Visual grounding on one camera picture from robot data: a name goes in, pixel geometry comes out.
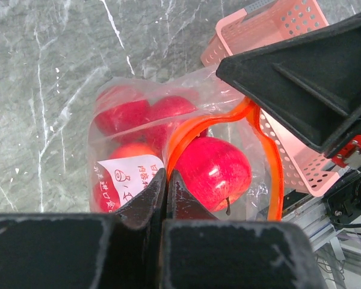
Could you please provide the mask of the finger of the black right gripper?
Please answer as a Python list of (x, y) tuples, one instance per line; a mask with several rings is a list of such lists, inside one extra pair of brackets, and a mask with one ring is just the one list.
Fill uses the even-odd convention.
[(327, 157), (361, 134), (361, 12), (223, 59), (219, 79)]

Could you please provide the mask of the red toy apple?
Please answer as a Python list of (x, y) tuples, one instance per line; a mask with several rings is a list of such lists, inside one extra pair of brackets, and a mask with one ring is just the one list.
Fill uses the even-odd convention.
[(208, 210), (225, 210), (250, 187), (252, 169), (246, 155), (231, 143), (215, 137), (194, 139), (175, 167), (189, 192)]

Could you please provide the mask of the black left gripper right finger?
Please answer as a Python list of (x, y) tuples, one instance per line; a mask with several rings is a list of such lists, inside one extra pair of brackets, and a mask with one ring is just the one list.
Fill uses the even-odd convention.
[(287, 222), (216, 219), (179, 172), (168, 184), (162, 227), (163, 288), (322, 288), (303, 230)]

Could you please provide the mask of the red toy tomato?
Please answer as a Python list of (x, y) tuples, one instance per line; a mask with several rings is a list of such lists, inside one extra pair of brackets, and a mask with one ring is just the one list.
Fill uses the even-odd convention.
[(135, 128), (144, 123), (150, 104), (143, 93), (131, 86), (113, 86), (96, 99), (94, 122), (105, 135)]

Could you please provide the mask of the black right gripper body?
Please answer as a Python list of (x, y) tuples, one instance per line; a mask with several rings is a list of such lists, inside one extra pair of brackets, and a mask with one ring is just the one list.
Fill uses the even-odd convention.
[(354, 221), (361, 216), (361, 134), (345, 144), (332, 161), (349, 170), (322, 199), (330, 223), (336, 229), (360, 229), (361, 223)]

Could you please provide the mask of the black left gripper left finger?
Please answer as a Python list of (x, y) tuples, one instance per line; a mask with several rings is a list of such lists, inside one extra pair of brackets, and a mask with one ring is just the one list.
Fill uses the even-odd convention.
[(0, 288), (155, 288), (166, 184), (114, 213), (0, 214)]

